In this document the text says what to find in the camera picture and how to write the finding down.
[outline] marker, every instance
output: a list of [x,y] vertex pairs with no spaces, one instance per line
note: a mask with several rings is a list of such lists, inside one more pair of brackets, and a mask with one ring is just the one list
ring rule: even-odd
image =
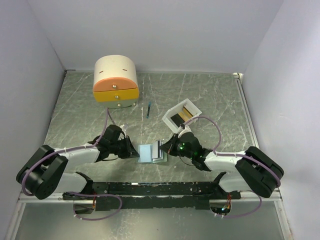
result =
[[146,113],[146,118],[147,118],[147,119],[149,118],[150,107],[151,107],[151,101],[149,101],[148,112]]

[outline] black mounting bar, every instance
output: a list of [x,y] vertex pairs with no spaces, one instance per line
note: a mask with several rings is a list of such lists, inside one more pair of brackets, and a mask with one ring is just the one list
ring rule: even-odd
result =
[[[195,208],[209,210],[209,200],[227,200],[228,193],[219,186],[221,173],[215,181],[199,182],[94,182],[92,192],[114,194],[122,199],[122,209]],[[240,199],[240,193],[230,193],[232,199]],[[83,200],[64,193],[64,200]],[[114,197],[98,197],[96,211],[117,209],[119,200]]]

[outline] white wall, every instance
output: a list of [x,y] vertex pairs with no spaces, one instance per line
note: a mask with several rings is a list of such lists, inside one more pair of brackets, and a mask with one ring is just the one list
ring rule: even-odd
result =
[[26,0],[0,5],[0,239],[21,186],[16,175],[43,144],[64,71]]
[[67,69],[243,73],[283,0],[28,0]]
[[244,73],[260,147],[283,167],[297,240],[319,239],[320,1],[285,0]]

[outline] tabletop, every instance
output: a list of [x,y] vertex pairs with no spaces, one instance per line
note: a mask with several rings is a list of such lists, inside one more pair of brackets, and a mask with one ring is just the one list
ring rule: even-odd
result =
[[[68,72],[58,97],[45,144],[52,148],[83,145],[101,134],[105,108],[94,99],[93,73]],[[220,152],[239,152],[252,145],[242,99],[232,74],[223,73],[138,73],[139,99],[136,106],[110,109],[115,123],[128,124],[127,134],[138,150],[139,144],[167,141],[173,133],[162,121],[167,110],[190,99],[217,122],[222,132]],[[149,118],[148,104],[151,101]],[[212,148],[219,135],[212,123],[200,119],[190,125],[205,148]],[[213,181],[219,172],[200,171],[178,157],[167,162],[140,164],[137,158],[86,163],[80,171],[96,182],[195,182]]]

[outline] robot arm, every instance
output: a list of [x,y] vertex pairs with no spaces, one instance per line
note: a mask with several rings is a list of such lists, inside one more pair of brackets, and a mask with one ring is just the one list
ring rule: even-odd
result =
[[[84,163],[108,161],[107,158],[110,155],[113,159],[114,156],[121,159],[139,157],[129,136],[116,125],[108,126],[98,145],[93,147],[97,138],[77,150],[65,151],[44,161],[28,176],[25,183],[26,189],[40,200],[52,193],[91,193],[93,181],[89,177],[81,172],[65,173],[64,171]],[[25,174],[35,163],[57,150],[59,149],[53,149],[48,145],[41,146],[19,171],[16,176],[17,182],[21,184]]]
[[241,152],[213,153],[211,149],[203,148],[190,131],[174,134],[160,149],[172,156],[191,159],[192,164],[201,171],[221,171],[217,177],[219,187],[227,193],[250,190],[269,198],[277,187],[277,181],[269,171],[241,155],[253,157],[279,179],[284,175],[283,169],[257,147],[251,146]]

